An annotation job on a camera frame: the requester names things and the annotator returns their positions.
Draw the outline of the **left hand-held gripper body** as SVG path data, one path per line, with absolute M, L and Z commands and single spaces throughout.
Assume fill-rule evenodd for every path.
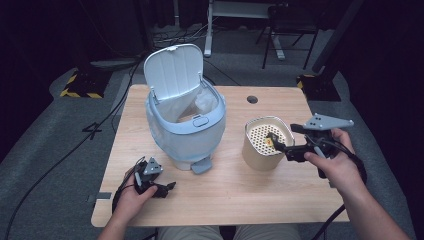
M 154 180 L 163 172 L 162 166 L 151 157 L 149 160 L 142 158 L 134 168 L 134 187 L 141 195 L 148 188 L 154 185 Z

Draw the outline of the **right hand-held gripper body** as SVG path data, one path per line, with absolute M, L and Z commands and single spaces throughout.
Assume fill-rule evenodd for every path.
M 314 152 L 317 155 L 328 158 L 335 150 L 332 143 L 332 129 L 352 127 L 352 120 L 340 119 L 315 113 L 306 123 L 299 124 L 306 129 L 303 134 L 306 140 L 304 145 L 287 146 L 285 155 L 288 161 L 305 162 L 304 154 Z

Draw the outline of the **beige round container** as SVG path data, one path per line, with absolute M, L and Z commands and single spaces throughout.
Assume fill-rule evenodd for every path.
M 279 141 L 286 146 L 294 146 L 294 136 L 284 121 L 275 116 L 252 119 L 245 125 L 245 138 L 242 157 L 254 170 L 270 171 L 277 167 L 285 154 L 276 151 L 265 143 L 266 135 L 272 132 L 279 136 Z

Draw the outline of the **light blue pedal trash bin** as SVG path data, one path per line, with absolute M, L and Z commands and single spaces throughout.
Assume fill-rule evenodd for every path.
M 203 74 L 194 44 L 158 50 L 144 62 L 146 115 L 156 144 L 180 170 L 203 174 L 226 127 L 226 101 Z

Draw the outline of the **person's left hand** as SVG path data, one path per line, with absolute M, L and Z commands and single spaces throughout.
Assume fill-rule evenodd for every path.
M 113 218 L 121 222 L 129 222 L 139 214 L 144 204 L 156 193 L 157 187 L 151 186 L 143 194 L 139 195 L 132 186 L 134 182 L 132 169 L 125 173 L 124 179 L 125 185 L 113 212 Z

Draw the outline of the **person's right hand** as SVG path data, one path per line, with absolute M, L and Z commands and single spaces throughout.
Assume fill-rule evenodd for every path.
M 363 186 L 357 166 L 343 152 L 339 152 L 332 159 L 307 152 L 304 158 L 321 169 L 343 197 L 351 195 Z

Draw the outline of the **yellow black striped stand base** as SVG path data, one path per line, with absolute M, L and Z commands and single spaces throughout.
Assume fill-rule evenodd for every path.
M 296 85 L 302 90 L 308 101 L 341 101 L 333 82 L 323 80 L 319 75 L 299 75 L 296 77 Z
M 105 96 L 105 90 L 112 73 L 109 71 L 94 71 L 84 73 L 75 70 L 68 79 L 61 97 L 93 98 L 101 99 Z

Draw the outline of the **white plastic bin liner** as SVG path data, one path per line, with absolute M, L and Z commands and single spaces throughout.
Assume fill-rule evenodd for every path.
M 162 101 L 157 110 L 168 122 L 183 121 L 185 117 L 207 114 L 214 110 L 218 100 L 208 87 L 199 86 L 189 93 Z

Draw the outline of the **black slanted stand pole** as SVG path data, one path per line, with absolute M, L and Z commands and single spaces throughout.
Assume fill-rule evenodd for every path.
M 349 25 L 355 18 L 363 2 L 364 0 L 352 0 L 343 17 L 341 18 L 339 24 L 334 30 L 332 36 L 330 37 L 327 44 L 325 45 L 322 52 L 315 61 L 314 65 L 312 66 L 312 71 L 314 73 L 319 73 L 322 69 L 327 69 L 327 64 L 330 59 L 330 56 L 336 49 L 336 46 L 341 40 L 343 34 L 346 32 Z

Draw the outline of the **black chair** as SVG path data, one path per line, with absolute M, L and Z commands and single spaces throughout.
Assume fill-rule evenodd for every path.
M 307 56 L 303 65 L 306 69 L 319 32 L 321 16 L 314 14 L 298 0 L 278 0 L 267 8 L 267 25 L 262 29 L 256 43 L 266 35 L 266 48 L 262 68 L 265 68 L 270 42 L 276 36 L 296 36 L 297 39 L 289 47 L 274 47 L 274 50 L 306 51 Z M 312 40 L 307 48 L 295 48 L 304 35 L 311 35 Z

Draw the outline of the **white desk frame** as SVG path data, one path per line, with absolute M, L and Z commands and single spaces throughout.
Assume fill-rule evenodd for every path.
M 212 55 L 214 24 L 229 25 L 236 22 L 260 20 L 268 18 L 268 8 L 274 4 L 273 0 L 207 0 L 207 31 L 204 44 L 204 56 Z

